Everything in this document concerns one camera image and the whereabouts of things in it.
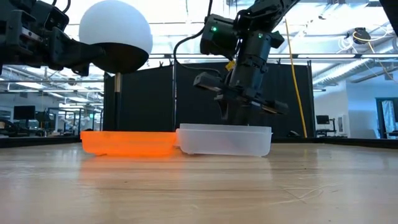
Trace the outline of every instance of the desk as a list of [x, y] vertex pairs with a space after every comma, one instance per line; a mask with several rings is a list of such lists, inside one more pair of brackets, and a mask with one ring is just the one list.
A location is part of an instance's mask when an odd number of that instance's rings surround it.
[[396, 223], [398, 152], [274, 144], [266, 158], [0, 149], [3, 223]]

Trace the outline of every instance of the black cable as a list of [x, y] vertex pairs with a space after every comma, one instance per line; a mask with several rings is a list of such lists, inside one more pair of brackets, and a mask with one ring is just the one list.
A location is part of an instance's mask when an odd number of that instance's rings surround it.
[[67, 7], [62, 11], [63, 13], [67, 13], [67, 12], [68, 12], [68, 10], [69, 10], [69, 8], [70, 8], [70, 2], [71, 2], [71, 0], [68, 0]]
[[[213, 0], [210, 0], [210, 1], [209, 1], [209, 7], [208, 7], [208, 10], [207, 10], [207, 16], [210, 16], [212, 5], [213, 5]], [[189, 67], [189, 66], [186, 66], [186, 65], [181, 64], [181, 63], [177, 60], [177, 49], [178, 49], [178, 47], [179, 47], [181, 44], [183, 44], [184, 42], [188, 41], [188, 40], [193, 40], [193, 39], [199, 37], [200, 35], [202, 35], [202, 33], [203, 33], [204, 30], [205, 30], [205, 27], [203, 27], [197, 34], [195, 34], [195, 35], [193, 35], [193, 36], [191, 36], [191, 37], [184, 38], [184, 39], [180, 40], [180, 41], [175, 45], [174, 50], [173, 50], [174, 62], [177, 63], [177, 65], [180, 65], [180, 66], [183, 67], [183, 68], [192, 69], [192, 70], [201, 70], [201, 71], [215, 72], [215, 73], [217, 73], [217, 75], [218, 75], [219, 77], [221, 77], [220, 71], [218, 71], [218, 70], [216, 70], [216, 69], [212, 69], [212, 68], [195, 68], [195, 67]]]

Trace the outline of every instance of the ceiling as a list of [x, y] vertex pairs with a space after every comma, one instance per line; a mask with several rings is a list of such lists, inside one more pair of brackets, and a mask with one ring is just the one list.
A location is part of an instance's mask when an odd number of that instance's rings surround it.
[[[76, 40], [79, 39], [79, 23], [84, 12], [96, 2], [101, 0], [72, 0], [72, 5], [67, 12], [70, 17], [70, 25], [65, 32]], [[169, 64], [168, 59], [161, 59], [161, 55], [171, 54], [175, 44], [186, 36], [197, 33], [203, 27], [203, 20], [207, 12], [207, 2], [203, 0], [122, 0], [128, 2], [143, 13], [148, 22], [152, 35], [154, 37], [154, 47], [151, 58], [141, 68], [158, 67], [159, 62], [164, 65]], [[329, 4], [334, 0], [302, 0], [286, 15], [290, 39], [292, 44], [292, 53], [294, 54], [350, 54], [353, 49], [361, 52], [369, 52], [368, 45], [357, 45], [350, 43], [350, 38], [345, 39], [347, 32], [352, 33], [355, 27], [365, 27], [371, 33], [372, 39], [378, 39], [372, 42], [377, 46], [395, 36], [392, 27], [389, 24], [387, 16], [382, 7], [375, 4], [377, 1], [369, 0], [346, 0], [347, 4]], [[224, 17], [234, 18], [236, 12], [249, 7], [254, 0], [214, 0], [212, 13]], [[58, 0], [57, 7], [63, 9], [67, 0]], [[282, 21], [275, 30], [279, 31], [287, 38], [285, 22]], [[200, 38], [184, 43], [178, 50], [179, 55], [199, 54]], [[342, 45], [352, 47], [343, 49]], [[272, 54], [288, 54], [289, 46], [287, 41], [278, 49], [272, 49]], [[181, 60], [183, 63], [209, 62], [214, 59], [206, 57]], [[305, 61], [295, 60], [297, 64]], [[345, 60], [329, 60], [318, 63], [316, 60], [312, 63], [314, 74], [325, 71], [341, 63], [350, 63]], [[62, 71], [53, 71], [48, 68], [17, 67], [19, 70], [27, 71], [30, 75], [19, 75], [23, 79], [43, 79], [43, 80], [101, 80], [103, 71], [91, 66], [90, 76], [81, 78], [76, 76], [69, 69]], [[52, 86], [52, 88], [63, 90], [103, 90], [103, 83], [77, 83], [71, 86], [67, 83]]]

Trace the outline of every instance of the yellow cable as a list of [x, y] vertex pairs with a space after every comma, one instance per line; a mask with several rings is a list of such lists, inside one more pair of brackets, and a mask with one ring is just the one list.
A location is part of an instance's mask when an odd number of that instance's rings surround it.
[[300, 93], [299, 93], [299, 88], [297, 86], [296, 73], [295, 73], [295, 70], [294, 70], [292, 46], [290, 44], [290, 37], [289, 37], [289, 25], [287, 23], [287, 19], [286, 18], [285, 18], [285, 24], [286, 24], [287, 43], [289, 45], [290, 63], [292, 64], [292, 75], [293, 75], [294, 88], [296, 89], [298, 107], [300, 108], [300, 116], [301, 116], [301, 122], [302, 122], [302, 125], [303, 125], [304, 137], [307, 138], [307, 128], [305, 126], [303, 107], [301, 105], [301, 97], [300, 97]]
[[[368, 42], [372, 52], [375, 54], [376, 52], [374, 51], [372, 44], [370, 42]], [[383, 68], [384, 73], [392, 80], [394, 81], [394, 83], [397, 83], [397, 81], [388, 73], [387, 69], [384, 67], [384, 65], [379, 61], [379, 64], [381, 65], [381, 67]]]

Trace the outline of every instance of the clear plastic container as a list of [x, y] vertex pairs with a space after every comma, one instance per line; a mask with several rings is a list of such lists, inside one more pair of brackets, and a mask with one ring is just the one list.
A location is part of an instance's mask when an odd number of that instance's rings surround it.
[[187, 154], [266, 156], [271, 149], [271, 128], [181, 124], [178, 145]]

